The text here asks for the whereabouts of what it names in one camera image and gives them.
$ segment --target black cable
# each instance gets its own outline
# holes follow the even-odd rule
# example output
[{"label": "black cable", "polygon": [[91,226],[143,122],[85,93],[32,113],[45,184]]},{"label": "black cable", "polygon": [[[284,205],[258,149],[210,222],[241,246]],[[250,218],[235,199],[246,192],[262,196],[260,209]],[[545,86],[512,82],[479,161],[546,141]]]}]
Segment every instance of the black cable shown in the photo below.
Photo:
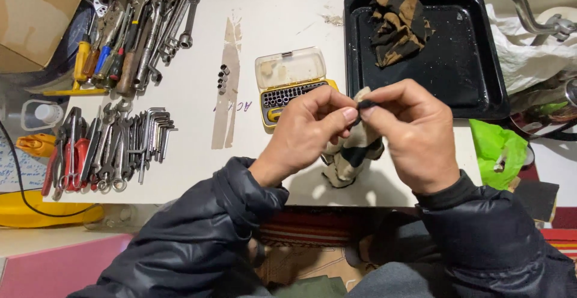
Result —
[{"label": "black cable", "polygon": [[30,208],[33,212],[37,213],[37,214],[41,214],[47,217],[57,217],[57,218],[63,218],[63,217],[72,217],[75,215],[79,215],[82,213],[85,213],[88,209],[92,208],[93,206],[90,206],[86,209],[82,209],[76,213],[73,214],[66,214],[66,215],[53,215],[53,214],[47,214],[47,213],[43,213],[40,210],[37,210],[36,208],[34,208],[33,206],[31,206],[28,201],[26,201],[26,196],[24,195],[24,186],[23,186],[23,182],[22,182],[22,173],[20,172],[20,163],[18,162],[18,156],[16,155],[16,148],[14,147],[14,143],[12,142],[12,139],[10,139],[10,135],[8,135],[8,132],[6,131],[6,128],[4,128],[4,124],[2,124],[2,121],[0,121],[0,129],[2,129],[2,133],[4,134],[4,136],[6,137],[6,140],[8,140],[8,146],[10,146],[10,151],[12,152],[12,156],[14,157],[14,165],[16,166],[16,172],[18,173],[18,185],[20,186],[20,194],[22,194],[22,201],[24,201],[24,204]]}]

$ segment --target pink surface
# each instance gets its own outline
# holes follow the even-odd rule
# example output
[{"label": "pink surface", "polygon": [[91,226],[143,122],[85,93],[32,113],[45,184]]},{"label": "pink surface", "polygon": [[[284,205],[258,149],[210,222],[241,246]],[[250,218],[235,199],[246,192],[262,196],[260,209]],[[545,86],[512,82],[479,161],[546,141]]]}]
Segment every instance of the pink surface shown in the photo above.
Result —
[{"label": "pink surface", "polygon": [[6,259],[1,298],[64,298],[94,284],[132,235],[121,234]]}]

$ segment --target white bottle cap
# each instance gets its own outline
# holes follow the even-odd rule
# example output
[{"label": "white bottle cap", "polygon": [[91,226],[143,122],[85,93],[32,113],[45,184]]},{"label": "white bottle cap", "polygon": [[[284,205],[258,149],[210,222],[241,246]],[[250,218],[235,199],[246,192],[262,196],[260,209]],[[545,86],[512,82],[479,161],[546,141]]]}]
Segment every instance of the white bottle cap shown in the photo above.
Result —
[{"label": "white bottle cap", "polygon": [[37,119],[44,121],[47,124],[53,124],[64,116],[64,110],[58,105],[40,104],[34,111]]}]

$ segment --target black puffer jacket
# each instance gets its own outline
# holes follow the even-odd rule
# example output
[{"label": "black puffer jacket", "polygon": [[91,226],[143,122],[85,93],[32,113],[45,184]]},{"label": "black puffer jacket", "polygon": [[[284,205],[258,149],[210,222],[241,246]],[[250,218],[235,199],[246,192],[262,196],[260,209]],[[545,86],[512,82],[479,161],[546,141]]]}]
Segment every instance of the black puffer jacket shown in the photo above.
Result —
[{"label": "black puffer jacket", "polygon": [[[210,296],[251,230],[289,197],[284,188],[260,187],[247,169],[252,162],[232,158],[156,213],[95,285],[69,297]],[[477,188],[462,173],[450,188],[417,198],[462,297],[577,297],[573,262],[544,241],[508,191]]]}]

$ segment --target blue screwdriver handle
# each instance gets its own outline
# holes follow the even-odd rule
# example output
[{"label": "blue screwdriver handle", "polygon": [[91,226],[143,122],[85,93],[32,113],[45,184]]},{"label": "blue screwdriver handle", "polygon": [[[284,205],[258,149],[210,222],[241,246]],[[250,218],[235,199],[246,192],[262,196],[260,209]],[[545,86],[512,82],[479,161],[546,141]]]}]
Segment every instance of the blue screwdriver handle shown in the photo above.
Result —
[{"label": "blue screwdriver handle", "polygon": [[105,63],[106,57],[108,57],[108,55],[110,54],[110,47],[109,46],[104,46],[102,47],[102,51],[100,52],[100,57],[98,57],[98,63],[96,64],[96,69],[94,70],[96,73],[100,72],[100,68],[102,68],[102,65]]}]

